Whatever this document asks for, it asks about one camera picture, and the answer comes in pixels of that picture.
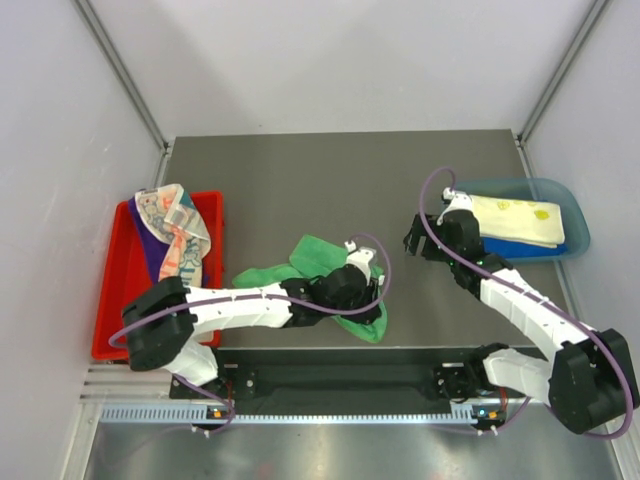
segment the blue tray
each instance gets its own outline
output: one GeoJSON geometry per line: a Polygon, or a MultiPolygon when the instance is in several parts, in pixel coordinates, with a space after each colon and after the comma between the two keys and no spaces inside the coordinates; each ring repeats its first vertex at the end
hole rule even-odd
{"type": "Polygon", "coordinates": [[[512,263],[566,260],[582,255],[589,248],[591,235],[582,210],[569,189],[558,182],[547,178],[509,178],[459,182],[455,188],[471,195],[545,201],[560,205],[567,251],[548,257],[507,259],[512,263]]]}

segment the plastic tray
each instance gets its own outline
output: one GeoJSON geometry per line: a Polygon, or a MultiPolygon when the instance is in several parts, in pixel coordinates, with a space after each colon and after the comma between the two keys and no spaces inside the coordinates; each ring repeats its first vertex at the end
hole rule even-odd
{"type": "Polygon", "coordinates": [[[537,200],[560,205],[567,251],[547,257],[513,258],[512,263],[566,260],[582,255],[591,243],[589,227],[573,194],[564,185],[547,178],[509,178],[460,182],[457,190],[486,197],[537,200]]]}
{"type": "MultiPolygon", "coordinates": [[[[224,272],[222,264],[223,197],[220,192],[202,192],[192,194],[191,199],[207,225],[212,241],[211,251],[203,259],[204,272],[208,276],[205,287],[220,288],[224,272]]],[[[102,279],[100,305],[91,348],[93,358],[96,360],[128,358],[126,349],[113,348],[108,340],[124,326],[121,317],[122,308],[144,293],[151,285],[142,244],[127,208],[127,202],[122,202],[116,208],[102,279]]],[[[220,332],[215,332],[213,340],[207,345],[217,347],[219,343],[220,332]]]]}

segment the red tray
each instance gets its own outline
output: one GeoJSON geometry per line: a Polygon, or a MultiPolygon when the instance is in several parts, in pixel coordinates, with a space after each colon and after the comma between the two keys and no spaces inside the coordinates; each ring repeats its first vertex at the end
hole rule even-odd
{"type": "MultiPolygon", "coordinates": [[[[220,192],[202,192],[191,195],[194,205],[204,220],[211,236],[211,251],[204,257],[206,288],[222,286],[222,232],[224,228],[223,198],[220,192]]],[[[96,360],[126,360],[127,350],[113,348],[109,337],[124,327],[122,309],[151,287],[142,244],[138,238],[127,202],[116,208],[113,220],[107,264],[102,279],[100,305],[93,334],[91,355],[96,360]]],[[[217,347],[220,332],[215,332],[207,345],[217,347]]]]}

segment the purple cloth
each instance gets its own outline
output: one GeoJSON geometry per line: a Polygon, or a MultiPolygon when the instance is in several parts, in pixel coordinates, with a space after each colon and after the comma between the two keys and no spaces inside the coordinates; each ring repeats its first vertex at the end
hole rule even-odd
{"type": "Polygon", "coordinates": [[[142,249],[144,250],[144,259],[147,263],[147,271],[149,272],[149,277],[151,277],[151,281],[153,283],[158,283],[158,277],[160,276],[160,267],[162,267],[164,257],[167,256],[169,245],[167,245],[166,243],[162,243],[160,240],[153,236],[153,233],[147,230],[147,227],[145,226],[144,222],[140,218],[140,214],[138,213],[135,197],[129,200],[127,205],[129,207],[131,218],[133,218],[133,224],[136,226],[138,238],[142,243],[142,249]]]}

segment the white cloth with yellow print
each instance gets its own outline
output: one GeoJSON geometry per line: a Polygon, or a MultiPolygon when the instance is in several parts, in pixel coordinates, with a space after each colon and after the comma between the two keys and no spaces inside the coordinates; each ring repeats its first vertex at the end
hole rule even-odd
{"type": "Polygon", "coordinates": [[[469,196],[483,237],[547,248],[564,243],[560,206],[555,203],[469,196]]]}

